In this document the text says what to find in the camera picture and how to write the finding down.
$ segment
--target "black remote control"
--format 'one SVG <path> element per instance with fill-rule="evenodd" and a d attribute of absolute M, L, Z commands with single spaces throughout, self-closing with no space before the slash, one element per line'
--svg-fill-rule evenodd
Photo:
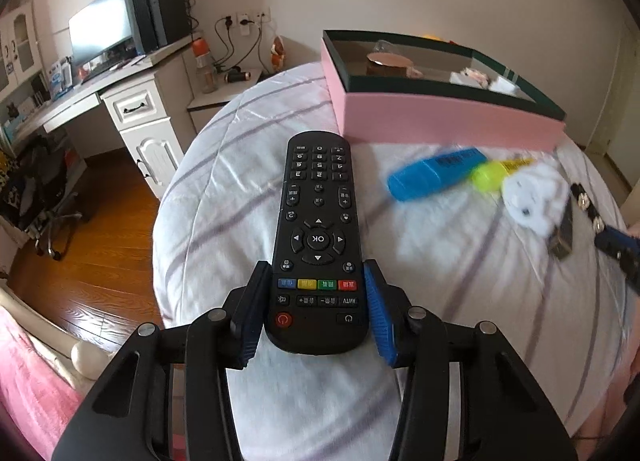
<path fill-rule="evenodd" d="M 367 335 L 351 148 L 334 133 L 289 140 L 264 328 L 280 349 L 343 353 Z"/>

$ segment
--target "red power button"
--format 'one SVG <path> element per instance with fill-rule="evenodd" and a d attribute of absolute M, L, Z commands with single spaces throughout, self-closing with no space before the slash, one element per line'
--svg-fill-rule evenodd
<path fill-rule="evenodd" d="M 278 327 L 289 327 L 292 322 L 293 319 L 289 313 L 284 313 L 283 311 L 282 313 L 278 313 L 276 315 L 276 326 Z"/>

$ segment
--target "power outlet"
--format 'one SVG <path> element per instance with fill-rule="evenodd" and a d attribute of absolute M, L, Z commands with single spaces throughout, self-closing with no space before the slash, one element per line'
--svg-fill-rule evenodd
<path fill-rule="evenodd" d="M 271 22 L 271 9 L 268 6 L 252 11 L 253 22 L 255 22 L 255 24 L 260 24 L 260 19 L 262 19 L 262 24 Z"/>
<path fill-rule="evenodd" d="M 249 15 L 247 14 L 238 14 L 238 27 L 240 28 L 240 35 L 243 37 L 248 37 L 251 33 L 249 22 Z"/>

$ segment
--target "metal screw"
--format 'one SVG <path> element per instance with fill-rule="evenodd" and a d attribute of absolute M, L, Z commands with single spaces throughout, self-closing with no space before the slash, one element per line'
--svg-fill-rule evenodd
<path fill-rule="evenodd" d="M 580 210 L 587 210 L 590 204 L 591 199 L 589 199 L 589 196 L 587 196 L 587 194 L 582 192 L 580 196 L 578 196 L 578 208 Z"/>
<path fill-rule="evenodd" d="M 427 316 L 427 310 L 422 306 L 412 306 L 406 311 L 406 314 L 412 320 L 422 320 Z"/>
<path fill-rule="evenodd" d="M 485 335 L 493 335 L 495 334 L 495 332 L 497 332 L 498 328 L 495 327 L 495 324 L 493 322 L 489 322 L 488 320 L 484 320 L 480 323 L 480 330 L 485 334 Z"/>
<path fill-rule="evenodd" d="M 602 217 L 598 216 L 593 220 L 593 231 L 599 234 L 604 230 L 605 224 Z"/>
<path fill-rule="evenodd" d="M 226 311 L 221 307 L 217 307 L 209 311 L 209 313 L 207 313 L 207 317 L 212 322 L 219 322 L 220 320 L 224 320 L 226 318 Z"/>
<path fill-rule="evenodd" d="M 154 326 L 149 322 L 145 322 L 144 324 L 141 324 L 140 327 L 138 327 L 138 334 L 140 336 L 153 335 L 153 333 L 155 332 L 156 332 L 156 326 Z"/>

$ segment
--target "white desk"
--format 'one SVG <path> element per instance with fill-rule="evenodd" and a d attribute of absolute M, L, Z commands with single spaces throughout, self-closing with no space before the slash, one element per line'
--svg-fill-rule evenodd
<path fill-rule="evenodd" d="M 222 83 L 222 76 L 220 76 L 221 84 L 218 89 L 213 93 L 199 93 L 195 96 L 193 102 L 188 105 L 187 111 L 191 115 L 191 120 L 193 120 L 193 125 L 198 133 L 222 107 L 258 83 L 262 69 L 248 69 L 247 71 L 251 72 L 249 80 L 225 84 Z"/>
<path fill-rule="evenodd" d="M 173 44 L 154 51 L 133 66 L 125 66 L 115 71 L 106 71 L 94 79 L 76 86 L 76 88 L 63 97 L 27 118 L 15 131 L 14 140 L 11 142 L 12 147 L 20 148 L 31 134 L 40 128 L 44 128 L 47 133 L 50 133 L 63 124 L 66 124 L 69 120 L 73 120 L 93 109 L 102 101 L 100 93 L 105 92 L 117 82 L 156 66 L 162 60 L 190 43 L 191 35 L 188 35 Z"/>
<path fill-rule="evenodd" d="M 12 149 L 18 152 L 35 131 L 50 133 L 104 102 L 140 173 L 160 199 L 196 136 L 187 111 L 193 91 L 180 51 L 190 43 L 191 35 L 76 87 L 27 118 L 15 131 Z"/>

